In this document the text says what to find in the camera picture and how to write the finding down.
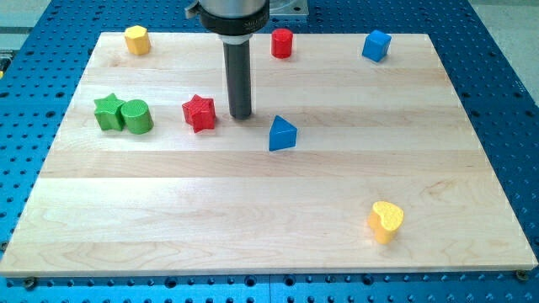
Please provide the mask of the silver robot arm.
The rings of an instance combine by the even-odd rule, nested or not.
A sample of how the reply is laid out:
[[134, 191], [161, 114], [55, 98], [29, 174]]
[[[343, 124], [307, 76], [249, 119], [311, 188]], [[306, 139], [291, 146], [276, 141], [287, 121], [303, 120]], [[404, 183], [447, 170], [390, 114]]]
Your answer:
[[252, 114], [250, 44], [253, 33], [270, 17], [269, 0], [194, 0], [185, 17], [198, 17], [202, 26], [222, 41], [229, 113], [236, 120]]

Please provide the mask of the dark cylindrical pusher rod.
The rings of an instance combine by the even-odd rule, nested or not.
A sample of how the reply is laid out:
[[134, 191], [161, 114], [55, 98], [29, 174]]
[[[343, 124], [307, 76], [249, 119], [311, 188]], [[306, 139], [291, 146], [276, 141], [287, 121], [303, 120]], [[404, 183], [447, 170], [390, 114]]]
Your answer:
[[224, 43], [223, 50], [229, 112], [236, 120], [246, 120], [252, 113], [249, 42]]

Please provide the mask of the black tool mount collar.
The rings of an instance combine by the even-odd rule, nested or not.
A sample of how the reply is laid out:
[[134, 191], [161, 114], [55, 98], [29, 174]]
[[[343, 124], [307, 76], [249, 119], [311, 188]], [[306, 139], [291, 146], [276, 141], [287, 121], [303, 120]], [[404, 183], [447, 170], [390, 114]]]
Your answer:
[[226, 37], [248, 36], [262, 29], [270, 17], [268, 3], [200, 3], [201, 24]]

